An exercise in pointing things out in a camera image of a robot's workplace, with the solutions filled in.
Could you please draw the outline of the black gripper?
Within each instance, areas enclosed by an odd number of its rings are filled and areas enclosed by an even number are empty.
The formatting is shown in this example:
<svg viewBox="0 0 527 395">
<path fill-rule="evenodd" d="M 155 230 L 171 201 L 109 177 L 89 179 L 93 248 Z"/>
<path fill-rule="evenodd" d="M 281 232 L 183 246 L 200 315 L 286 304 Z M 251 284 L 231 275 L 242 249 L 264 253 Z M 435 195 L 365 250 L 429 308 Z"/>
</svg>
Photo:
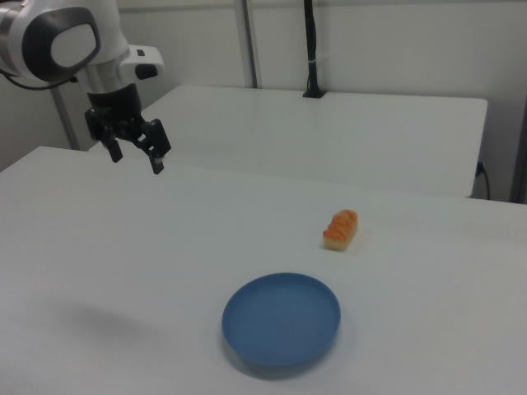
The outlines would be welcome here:
<svg viewBox="0 0 527 395">
<path fill-rule="evenodd" d="M 152 171 L 164 169 L 163 160 L 171 145 L 161 120 L 143 121 L 142 105 L 135 84 L 110 93 L 88 93 L 91 107 L 85 112 L 91 138 L 100 141 L 113 162 L 119 162 L 123 153 L 117 138 L 129 142 L 149 158 Z"/>
</svg>

